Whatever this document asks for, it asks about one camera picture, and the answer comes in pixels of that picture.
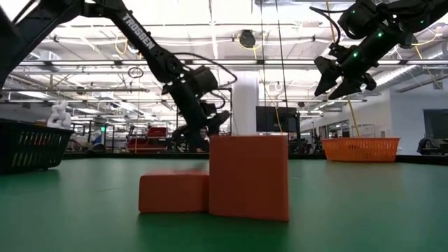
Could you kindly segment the dark glass door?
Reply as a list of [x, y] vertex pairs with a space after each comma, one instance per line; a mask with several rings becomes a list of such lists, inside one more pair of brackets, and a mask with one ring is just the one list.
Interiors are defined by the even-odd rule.
[[423, 118], [429, 153], [448, 155], [448, 109], [426, 109]]

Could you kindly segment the black monitor screen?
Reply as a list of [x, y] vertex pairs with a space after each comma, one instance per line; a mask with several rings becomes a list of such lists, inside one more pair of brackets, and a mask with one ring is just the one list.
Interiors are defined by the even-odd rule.
[[258, 132], [299, 132], [300, 116], [296, 108], [257, 106], [256, 130]]

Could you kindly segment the tall red-orange block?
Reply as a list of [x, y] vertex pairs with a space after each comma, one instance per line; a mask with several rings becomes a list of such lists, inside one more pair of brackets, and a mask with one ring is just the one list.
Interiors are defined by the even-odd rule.
[[289, 221], [285, 136], [213, 136], [209, 152], [209, 213]]

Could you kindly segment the red tool cart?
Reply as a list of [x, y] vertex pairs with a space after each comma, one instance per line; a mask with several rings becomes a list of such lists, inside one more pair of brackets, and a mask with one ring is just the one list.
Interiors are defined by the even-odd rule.
[[167, 152], [167, 128], [149, 127], [144, 133], [130, 132], [127, 137], [127, 150], [130, 153]]

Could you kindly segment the orange plastic basket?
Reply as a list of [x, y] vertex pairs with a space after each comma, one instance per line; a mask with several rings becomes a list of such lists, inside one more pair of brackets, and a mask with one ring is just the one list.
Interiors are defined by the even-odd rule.
[[400, 138], [351, 137], [323, 139], [325, 156], [336, 162], [394, 162]]

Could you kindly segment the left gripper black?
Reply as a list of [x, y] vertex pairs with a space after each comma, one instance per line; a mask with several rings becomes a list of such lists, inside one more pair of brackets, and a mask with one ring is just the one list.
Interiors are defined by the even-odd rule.
[[208, 86], [197, 83], [175, 83], [174, 101], [187, 125], [177, 127], [172, 134], [174, 149], [179, 152], [195, 152], [195, 140], [201, 140], [200, 131], [209, 126], [209, 136], [218, 135], [220, 126], [230, 118], [227, 110], [217, 113], [215, 104], [200, 98], [208, 92]]

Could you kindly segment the white lumpy object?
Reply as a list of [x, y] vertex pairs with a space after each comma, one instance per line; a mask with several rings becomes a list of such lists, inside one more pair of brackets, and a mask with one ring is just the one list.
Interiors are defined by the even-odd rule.
[[71, 115], [67, 113], [67, 100], [57, 100], [51, 107], [51, 114], [47, 126], [68, 130], [71, 126]]

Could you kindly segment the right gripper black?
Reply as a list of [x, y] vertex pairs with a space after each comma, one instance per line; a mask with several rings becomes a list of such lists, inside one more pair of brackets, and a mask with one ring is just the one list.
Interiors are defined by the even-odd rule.
[[314, 95], [316, 97], [322, 95], [336, 86], [336, 80], [340, 76], [342, 82], [330, 94], [329, 99], [358, 93], [361, 91], [362, 84], [366, 84], [366, 90], [374, 90], [377, 84], [368, 70], [378, 66], [377, 62], [382, 57], [381, 54], [384, 54], [381, 49], [381, 46], [384, 46], [384, 39], [385, 33], [373, 33], [359, 45], [353, 45], [350, 48], [333, 43], [330, 46], [330, 54], [336, 57], [336, 61], [322, 56], [314, 60], [315, 66], [321, 73]]

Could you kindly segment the black office chair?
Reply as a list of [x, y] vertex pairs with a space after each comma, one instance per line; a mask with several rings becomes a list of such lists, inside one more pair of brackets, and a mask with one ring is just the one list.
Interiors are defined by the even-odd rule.
[[433, 143], [433, 141], [430, 138], [424, 137], [419, 141], [416, 151], [421, 155], [431, 155], [437, 149], [438, 147]]

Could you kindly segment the long ceiling light strip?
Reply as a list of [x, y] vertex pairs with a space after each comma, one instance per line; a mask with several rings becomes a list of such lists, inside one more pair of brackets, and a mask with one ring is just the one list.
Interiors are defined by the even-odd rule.
[[[314, 61], [310, 59], [288, 59], [281, 61], [279, 59], [252, 59], [252, 60], [216, 60], [215, 63], [227, 66], [314, 66]], [[383, 59], [379, 60], [380, 67], [395, 65], [448, 65], [448, 59]], [[48, 66], [127, 66], [127, 65], [147, 65], [145, 60], [92, 60], [92, 61], [23, 61], [19, 63], [21, 67], [48, 67]]]

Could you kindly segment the person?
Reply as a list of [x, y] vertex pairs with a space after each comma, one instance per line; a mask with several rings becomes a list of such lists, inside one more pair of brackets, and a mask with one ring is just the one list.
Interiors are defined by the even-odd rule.
[[198, 142], [198, 146], [196, 151], [198, 153], [208, 153], [209, 152], [209, 137], [207, 128], [202, 128], [200, 130], [200, 141]]

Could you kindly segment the silver air duct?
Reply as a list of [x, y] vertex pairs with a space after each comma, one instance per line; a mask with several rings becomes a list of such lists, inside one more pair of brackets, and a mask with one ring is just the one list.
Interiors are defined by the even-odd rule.
[[383, 71], [374, 76], [377, 88], [397, 85], [409, 78], [421, 75], [428, 67], [448, 66], [448, 40], [445, 40], [432, 48], [421, 51], [421, 56], [405, 59], [405, 63], [399, 63], [400, 67], [390, 71]]
[[37, 67], [51, 72], [58, 72], [61, 67], [55, 66], [53, 61], [59, 60], [61, 60], [61, 57], [50, 50], [35, 49], [24, 58], [21, 65], [26, 67]]

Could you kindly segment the black plastic basket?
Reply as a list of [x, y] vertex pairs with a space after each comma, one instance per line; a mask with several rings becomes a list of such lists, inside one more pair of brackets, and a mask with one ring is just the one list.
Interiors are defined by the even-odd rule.
[[71, 135], [67, 129], [0, 119], [0, 174], [58, 166]]

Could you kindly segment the white building pillar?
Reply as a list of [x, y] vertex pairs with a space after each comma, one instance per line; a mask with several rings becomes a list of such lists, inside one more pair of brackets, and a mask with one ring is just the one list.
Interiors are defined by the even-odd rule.
[[256, 134], [256, 106], [259, 99], [258, 73], [238, 71], [232, 87], [232, 133]]

